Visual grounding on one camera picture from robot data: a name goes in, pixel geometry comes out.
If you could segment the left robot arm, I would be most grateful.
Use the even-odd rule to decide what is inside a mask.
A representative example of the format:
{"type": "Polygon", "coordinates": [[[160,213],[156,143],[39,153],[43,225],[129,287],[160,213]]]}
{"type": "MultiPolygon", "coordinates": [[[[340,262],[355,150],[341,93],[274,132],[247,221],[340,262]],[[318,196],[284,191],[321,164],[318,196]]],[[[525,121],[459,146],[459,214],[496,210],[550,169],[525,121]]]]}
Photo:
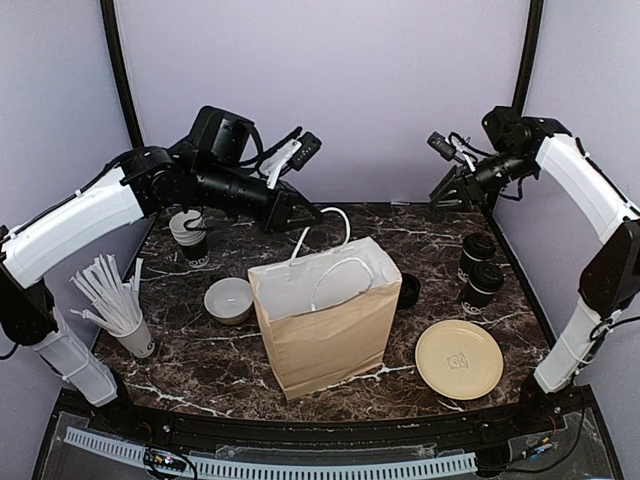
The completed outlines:
{"type": "Polygon", "coordinates": [[[316,225],[321,212],[284,181],[320,150],[295,128],[269,149],[253,121],[204,106],[169,148],[141,147],[106,164],[87,185],[26,223],[1,229],[1,327],[73,385],[120,436],[141,427],[125,388],[68,327],[45,275],[85,246],[170,207],[253,218],[266,233],[316,225]]]}

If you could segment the brown paper bag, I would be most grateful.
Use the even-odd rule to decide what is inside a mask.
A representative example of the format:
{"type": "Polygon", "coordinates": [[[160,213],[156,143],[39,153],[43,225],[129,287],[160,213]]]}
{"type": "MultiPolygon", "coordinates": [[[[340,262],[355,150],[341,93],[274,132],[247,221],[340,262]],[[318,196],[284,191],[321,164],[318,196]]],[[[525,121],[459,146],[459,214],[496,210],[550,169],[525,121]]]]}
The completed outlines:
{"type": "Polygon", "coordinates": [[[289,400],[381,365],[402,274],[372,238],[248,270],[273,374],[289,400]]]}

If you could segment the stack of black lids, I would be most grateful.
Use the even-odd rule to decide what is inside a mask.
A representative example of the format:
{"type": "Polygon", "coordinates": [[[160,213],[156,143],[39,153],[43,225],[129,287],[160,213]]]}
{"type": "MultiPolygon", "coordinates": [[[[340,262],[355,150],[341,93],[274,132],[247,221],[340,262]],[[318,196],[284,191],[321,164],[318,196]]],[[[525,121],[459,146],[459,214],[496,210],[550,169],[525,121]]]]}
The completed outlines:
{"type": "Polygon", "coordinates": [[[414,306],[419,299],[420,290],[421,283],[417,277],[409,273],[402,273],[402,284],[397,308],[404,310],[414,306]]]}

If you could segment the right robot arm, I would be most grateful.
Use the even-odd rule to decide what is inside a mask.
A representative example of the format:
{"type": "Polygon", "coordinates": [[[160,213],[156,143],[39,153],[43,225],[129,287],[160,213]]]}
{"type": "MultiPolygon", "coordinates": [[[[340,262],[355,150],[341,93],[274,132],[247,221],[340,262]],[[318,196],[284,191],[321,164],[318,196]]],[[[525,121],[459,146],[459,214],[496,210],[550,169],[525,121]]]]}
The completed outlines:
{"type": "Polygon", "coordinates": [[[496,106],[481,121],[492,152],[461,135],[432,132],[426,144],[452,167],[429,195],[432,208],[485,207],[512,182],[549,175],[589,223],[599,248],[579,277],[577,305],[533,373],[546,394],[566,387],[594,359],[621,314],[639,294],[639,208],[591,159],[582,141],[556,119],[496,106]]]}

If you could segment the black coffee cup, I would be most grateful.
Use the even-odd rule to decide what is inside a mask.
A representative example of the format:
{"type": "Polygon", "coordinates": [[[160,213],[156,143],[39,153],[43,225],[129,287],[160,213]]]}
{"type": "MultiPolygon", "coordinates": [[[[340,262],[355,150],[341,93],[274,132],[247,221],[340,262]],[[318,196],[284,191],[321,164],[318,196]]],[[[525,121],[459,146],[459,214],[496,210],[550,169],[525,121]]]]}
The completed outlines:
{"type": "Polygon", "coordinates": [[[467,283],[461,296],[461,307],[469,315],[480,315],[491,303],[496,291],[478,290],[471,283],[467,283]]]}
{"type": "Polygon", "coordinates": [[[469,273],[471,268],[480,263],[492,260],[494,257],[494,253],[491,254],[477,254],[473,252],[468,252],[463,249],[459,259],[459,265],[457,269],[457,277],[462,282],[467,282],[469,278],[469,273]]]}

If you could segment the stack of paper cups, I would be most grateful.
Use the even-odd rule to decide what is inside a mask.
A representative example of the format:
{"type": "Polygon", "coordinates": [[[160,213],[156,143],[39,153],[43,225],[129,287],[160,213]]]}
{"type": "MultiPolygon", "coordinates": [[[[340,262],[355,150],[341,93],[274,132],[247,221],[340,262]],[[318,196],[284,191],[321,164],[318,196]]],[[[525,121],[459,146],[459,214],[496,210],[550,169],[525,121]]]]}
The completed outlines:
{"type": "Polygon", "coordinates": [[[189,210],[177,213],[170,219],[169,228],[192,268],[202,268],[209,263],[209,248],[201,212],[189,210]]]}

